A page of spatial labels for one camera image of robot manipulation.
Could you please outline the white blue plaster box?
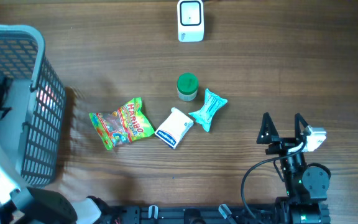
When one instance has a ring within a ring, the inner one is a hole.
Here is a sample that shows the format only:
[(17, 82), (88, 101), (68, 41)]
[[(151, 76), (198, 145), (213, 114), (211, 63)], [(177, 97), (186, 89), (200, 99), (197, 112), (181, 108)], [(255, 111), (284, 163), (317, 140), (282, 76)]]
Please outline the white blue plaster box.
[(170, 148), (176, 149), (193, 124), (193, 120), (185, 113), (173, 107), (168, 118), (155, 131), (155, 135)]

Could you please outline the teal tissue packet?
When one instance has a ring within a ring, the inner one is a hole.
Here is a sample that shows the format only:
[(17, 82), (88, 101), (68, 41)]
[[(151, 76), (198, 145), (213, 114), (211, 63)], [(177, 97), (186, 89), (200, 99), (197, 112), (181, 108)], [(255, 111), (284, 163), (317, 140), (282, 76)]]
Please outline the teal tissue packet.
[(221, 98), (207, 88), (204, 94), (204, 105), (199, 110), (189, 113), (189, 115), (194, 117), (196, 122), (202, 125), (206, 132), (209, 132), (213, 116), (227, 102), (227, 99)]

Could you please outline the green lid plastic jar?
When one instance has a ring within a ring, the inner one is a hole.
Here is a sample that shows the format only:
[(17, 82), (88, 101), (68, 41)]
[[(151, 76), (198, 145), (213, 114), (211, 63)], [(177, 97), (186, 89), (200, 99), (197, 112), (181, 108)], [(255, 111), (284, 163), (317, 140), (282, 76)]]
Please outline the green lid plastic jar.
[(177, 80), (177, 93), (179, 99), (183, 101), (192, 101), (196, 98), (198, 92), (198, 79), (192, 73), (183, 73)]

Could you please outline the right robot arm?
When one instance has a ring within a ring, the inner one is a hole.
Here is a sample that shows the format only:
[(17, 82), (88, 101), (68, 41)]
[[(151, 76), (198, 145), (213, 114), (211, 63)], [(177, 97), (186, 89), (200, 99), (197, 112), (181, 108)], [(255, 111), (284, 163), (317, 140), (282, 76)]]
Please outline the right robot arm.
[(256, 143), (266, 144), (267, 155), (277, 155), (276, 171), (285, 184), (286, 197), (275, 201), (273, 223), (329, 223), (327, 191), (331, 171), (318, 163), (308, 164), (304, 153), (313, 152), (326, 140), (326, 130), (309, 125), (295, 115), (295, 135), (282, 138), (268, 113), (264, 113)]

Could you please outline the Haribo gummy candy bag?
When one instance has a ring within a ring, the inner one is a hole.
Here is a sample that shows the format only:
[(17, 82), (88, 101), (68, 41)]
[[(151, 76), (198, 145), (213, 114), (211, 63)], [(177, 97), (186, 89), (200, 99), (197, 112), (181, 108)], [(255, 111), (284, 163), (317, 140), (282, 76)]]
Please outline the Haribo gummy candy bag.
[(155, 130), (142, 112), (142, 98), (133, 98), (112, 113), (90, 113), (89, 118), (107, 150), (148, 138)]

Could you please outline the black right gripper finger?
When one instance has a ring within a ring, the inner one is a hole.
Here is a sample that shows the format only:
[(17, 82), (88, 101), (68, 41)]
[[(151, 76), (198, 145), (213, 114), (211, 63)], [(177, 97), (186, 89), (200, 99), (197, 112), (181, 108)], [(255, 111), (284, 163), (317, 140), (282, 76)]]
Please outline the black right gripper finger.
[(306, 122), (306, 120), (302, 117), (301, 114), (297, 113), (295, 115), (295, 138), (296, 139), (302, 139), (301, 136), (301, 126), (302, 125), (304, 128), (306, 128), (308, 126), (308, 123)]
[(271, 144), (279, 141), (279, 135), (268, 112), (263, 114), (262, 124), (257, 136), (257, 144)]

